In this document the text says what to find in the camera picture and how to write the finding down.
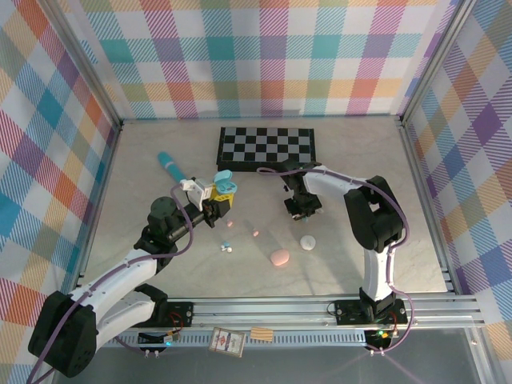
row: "small blue object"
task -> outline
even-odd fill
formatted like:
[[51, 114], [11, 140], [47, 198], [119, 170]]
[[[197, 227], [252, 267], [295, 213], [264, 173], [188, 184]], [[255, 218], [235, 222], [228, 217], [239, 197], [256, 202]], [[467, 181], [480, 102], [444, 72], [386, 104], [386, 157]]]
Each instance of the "small blue object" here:
[[237, 185], [230, 181], [232, 177], [233, 172], [230, 170], [217, 172], [214, 177], [214, 184], [218, 194], [234, 194], [237, 191]]
[[160, 152], [158, 154], [158, 161], [176, 182], [186, 180], [185, 174], [178, 168], [173, 158], [167, 152]]

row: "wooden block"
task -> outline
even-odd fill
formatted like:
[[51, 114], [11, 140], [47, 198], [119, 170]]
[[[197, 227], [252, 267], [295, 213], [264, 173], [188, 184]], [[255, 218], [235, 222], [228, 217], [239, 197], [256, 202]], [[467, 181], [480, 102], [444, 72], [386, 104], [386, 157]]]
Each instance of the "wooden block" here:
[[264, 342], [272, 342], [274, 340], [274, 331], [254, 326], [250, 329], [250, 338], [263, 340]]

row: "pink eraser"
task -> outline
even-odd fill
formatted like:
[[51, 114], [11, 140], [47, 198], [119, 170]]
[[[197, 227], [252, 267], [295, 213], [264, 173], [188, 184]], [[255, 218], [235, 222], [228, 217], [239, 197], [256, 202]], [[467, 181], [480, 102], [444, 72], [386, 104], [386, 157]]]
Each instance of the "pink eraser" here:
[[290, 252], [288, 252], [288, 250], [276, 250], [270, 256], [270, 260], [275, 266], [282, 266], [285, 262], [290, 260]]

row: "marble surface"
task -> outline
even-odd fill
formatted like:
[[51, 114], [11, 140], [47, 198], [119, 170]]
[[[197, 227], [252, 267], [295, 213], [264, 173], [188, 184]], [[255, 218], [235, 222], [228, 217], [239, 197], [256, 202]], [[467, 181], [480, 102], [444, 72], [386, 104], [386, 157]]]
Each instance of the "marble surface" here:
[[[136, 122], [125, 125], [108, 185], [85, 281], [120, 261], [137, 241], [153, 200], [174, 185], [158, 152], [174, 157], [188, 177], [212, 178], [221, 126], [314, 128], [317, 160], [360, 178], [386, 178], [410, 222], [410, 240], [397, 250], [394, 280], [409, 292], [444, 291], [444, 283], [405, 152], [392, 117], [287, 118]], [[280, 296], [356, 293], [362, 284], [362, 248], [352, 235], [343, 204], [321, 198], [324, 213], [295, 222], [283, 200], [280, 178], [235, 173], [234, 206], [214, 229], [201, 224], [192, 248], [149, 284], [171, 297]], [[234, 225], [228, 228], [228, 219]], [[253, 229], [259, 236], [253, 237]], [[300, 247], [305, 234], [312, 251]], [[184, 247], [188, 238], [178, 242]], [[221, 252], [228, 241], [233, 252]], [[276, 267], [275, 250], [290, 260]]]

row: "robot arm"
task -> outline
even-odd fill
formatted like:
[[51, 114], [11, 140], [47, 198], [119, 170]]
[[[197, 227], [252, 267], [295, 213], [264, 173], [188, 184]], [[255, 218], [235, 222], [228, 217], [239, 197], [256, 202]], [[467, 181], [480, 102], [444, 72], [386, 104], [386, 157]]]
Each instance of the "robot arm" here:
[[[212, 183], [195, 179], [180, 182], [181, 188], [190, 193], [190, 204], [184, 210], [192, 227], [204, 221], [213, 228], [215, 221], [230, 210], [236, 185], [229, 180], [230, 172], [223, 172]], [[133, 325], [175, 326], [169, 313], [176, 307], [170, 306], [165, 293], [143, 283], [172, 259], [151, 255], [176, 253], [176, 242], [188, 233], [188, 226], [176, 202], [169, 197], [153, 202], [147, 221], [134, 250], [119, 264], [68, 295], [57, 291], [45, 300], [29, 341], [29, 352], [36, 356], [42, 354], [57, 324], [72, 306], [76, 309], [44, 357], [45, 362], [69, 378], [82, 372], [106, 342]], [[112, 276], [90, 292], [106, 275]]]
[[[292, 160], [282, 163], [279, 171], [299, 169], [315, 172], [282, 176], [287, 188], [293, 191], [293, 197], [285, 201], [286, 208], [295, 220], [299, 220], [311, 216], [322, 207], [318, 195], [345, 203], [352, 232], [364, 249], [365, 277], [359, 293], [364, 311], [368, 319], [373, 321], [394, 303], [394, 293], [386, 276], [386, 262], [389, 246], [402, 236], [403, 222], [398, 212], [381, 195], [353, 181], [372, 184], [395, 202], [396, 198], [386, 180], [380, 176], [365, 180], [339, 174], [342, 177], [338, 178], [333, 175], [337, 173], [319, 163], [310, 163], [301, 168]], [[390, 270], [393, 270], [393, 259]]]

